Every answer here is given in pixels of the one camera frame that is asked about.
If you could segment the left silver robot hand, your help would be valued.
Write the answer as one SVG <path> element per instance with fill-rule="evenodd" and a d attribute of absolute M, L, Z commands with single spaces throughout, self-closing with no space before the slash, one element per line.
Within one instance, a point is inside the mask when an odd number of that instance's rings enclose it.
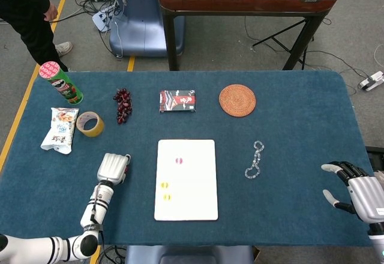
<path fill-rule="evenodd" d="M 97 179 L 109 181 L 113 185 L 123 183 L 126 177 L 125 168 L 129 165 L 130 160 L 130 154 L 105 153 L 97 172 Z"/>

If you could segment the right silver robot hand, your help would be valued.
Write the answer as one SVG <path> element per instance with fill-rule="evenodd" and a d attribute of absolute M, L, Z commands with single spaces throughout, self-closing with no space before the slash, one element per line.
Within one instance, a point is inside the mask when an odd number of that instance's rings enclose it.
<path fill-rule="evenodd" d="M 321 169 L 336 174 L 345 184 L 351 199 L 351 204 L 342 203 L 328 190 L 323 190 L 323 195 L 333 207 L 356 214 L 367 224 L 384 223 L 384 189 L 376 177 L 346 161 L 323 164 Z"/>

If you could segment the blue own robot base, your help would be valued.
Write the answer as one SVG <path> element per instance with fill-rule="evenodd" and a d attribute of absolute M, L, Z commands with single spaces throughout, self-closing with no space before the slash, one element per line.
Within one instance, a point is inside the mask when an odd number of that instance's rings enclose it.
<path fill-rule="evenodd" d="M 247 245 L 131 245 L 127 247 L 125 264 L 254 264 L 254 256 Z"/>

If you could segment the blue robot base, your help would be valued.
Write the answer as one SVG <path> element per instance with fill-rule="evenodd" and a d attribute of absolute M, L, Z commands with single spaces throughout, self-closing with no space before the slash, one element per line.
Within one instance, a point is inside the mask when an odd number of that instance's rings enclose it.
<path fill-rule="evenodd" d="M 109 44 L 115 56 L 166 57 L 166 39 L 159 0 L 117 0 L 110 21 Z"/>

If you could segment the white magnetic board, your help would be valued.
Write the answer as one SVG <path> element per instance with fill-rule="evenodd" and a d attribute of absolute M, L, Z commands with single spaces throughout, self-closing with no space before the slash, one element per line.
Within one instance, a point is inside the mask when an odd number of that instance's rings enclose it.
<path fill-rule="evenodd" d="M 175 159 L 182 158 L 182 164 Z M 158 141 L 154 219 L 157 221 L 218 220 L 215 142 L 212 139 Z M 167 189 L 161 188 L 168 182 Z M 172 199 L 165 201 L 163 196 Z"/>

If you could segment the yellow packing tape roll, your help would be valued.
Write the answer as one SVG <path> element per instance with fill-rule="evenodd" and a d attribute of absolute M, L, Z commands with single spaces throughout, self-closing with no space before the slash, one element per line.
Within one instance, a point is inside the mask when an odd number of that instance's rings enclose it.
<path fill-rule="evenodd" d="M 76 128 L 87 137 L 97 137 L 104 130 L 104 121 L 97 113 L 87 111 L 78 116 Z"/>

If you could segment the black floor box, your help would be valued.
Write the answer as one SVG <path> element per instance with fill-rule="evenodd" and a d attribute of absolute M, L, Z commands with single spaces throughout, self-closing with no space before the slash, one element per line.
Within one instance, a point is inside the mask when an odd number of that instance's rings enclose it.
<path fill-rule="evenodd" d="M 366 151 L 374 171 L 384 172 L 384 148 L 366 146 Z"/>

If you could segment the dark red grape bunch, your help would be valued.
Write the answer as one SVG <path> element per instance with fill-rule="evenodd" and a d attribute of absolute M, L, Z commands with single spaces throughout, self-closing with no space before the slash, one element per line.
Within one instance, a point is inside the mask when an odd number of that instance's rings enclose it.
<path fill-rule="evenodd" d="M 113 96 L 117 103 L 116 121 L 119 125 L 126 123 L 132 113 L 131 93 L 126 88 L 118 89 Z"/>

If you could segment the white snack bag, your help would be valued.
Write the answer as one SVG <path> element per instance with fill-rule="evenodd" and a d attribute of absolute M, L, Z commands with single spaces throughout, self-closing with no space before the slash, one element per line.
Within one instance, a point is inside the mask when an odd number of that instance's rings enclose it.
<path fill-rule="evenodd" d="M 51 108 L 50 130 L 40 147 L 43 150 L 53 149 L 61 154 L 69 154 L 72 150 L 78 108 Z"/>

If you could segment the red black card box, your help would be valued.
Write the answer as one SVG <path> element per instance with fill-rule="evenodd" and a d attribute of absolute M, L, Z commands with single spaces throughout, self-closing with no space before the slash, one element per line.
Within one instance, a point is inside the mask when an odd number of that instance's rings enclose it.
<path fill-rule="evenodd" d="M 195 112 L 195 90 L 162 90 L 160 91 L 160 112 Z"/>

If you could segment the green Pringles can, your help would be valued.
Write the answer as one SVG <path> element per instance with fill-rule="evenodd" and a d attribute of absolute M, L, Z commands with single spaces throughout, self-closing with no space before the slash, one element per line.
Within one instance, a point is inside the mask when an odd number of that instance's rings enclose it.
<path fill-rule="evenodd" d="M 83 100 L 82 92 L 57 62 L 45 62 L 39 68 L 39 75 L 47 80 L 69 104 L 79 104 Z"/>

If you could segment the white power strip black plug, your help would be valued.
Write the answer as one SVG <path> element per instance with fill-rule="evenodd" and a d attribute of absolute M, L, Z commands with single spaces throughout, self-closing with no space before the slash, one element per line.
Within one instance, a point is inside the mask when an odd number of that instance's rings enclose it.
<path fill-rule="evenodd" d="M 367 77 L 365 80 L 361 81 L 358 84 L 358 88 L 360 90 L 369 92 L 382 84 L 384 84 L 384 73 L 382 71 L 378 71 Z"/>

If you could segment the round woven rattan coaster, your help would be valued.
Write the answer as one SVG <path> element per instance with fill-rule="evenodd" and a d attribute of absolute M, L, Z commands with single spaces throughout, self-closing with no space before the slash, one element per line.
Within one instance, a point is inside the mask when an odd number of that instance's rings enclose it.
<path fill-rule="evenodd" d="M 240 84 L 231 84 L 224 87 L 218 99 L 224 112 L 237 118 L 251 114 L 257 104 L 254 92 L 247 86 Z"/>

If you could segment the standing person in black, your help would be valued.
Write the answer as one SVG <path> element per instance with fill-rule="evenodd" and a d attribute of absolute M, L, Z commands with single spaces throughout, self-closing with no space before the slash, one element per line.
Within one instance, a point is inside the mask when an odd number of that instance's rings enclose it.
<path fill-rule="evenodd" d="M 0 18 L 20 35 L 32 58 L 39 65 L 55 61 L 64 72 L 68 67 L 61 57 L 71 52 L 73 44 L 55 45 L 50 22 L 58 10 L 50 0 L 0 0 Z"/>

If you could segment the brown mahjong table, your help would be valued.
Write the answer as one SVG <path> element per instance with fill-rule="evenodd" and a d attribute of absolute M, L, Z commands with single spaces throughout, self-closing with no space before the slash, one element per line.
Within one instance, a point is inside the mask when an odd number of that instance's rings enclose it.
<path fill-rule="evenodd" d="M 284 70 L 292 70 L 337 0 L 159 0 L 169 69 L 178 70 L 174 19 L 178 16 L 301 17 L 299 33 Z"/>

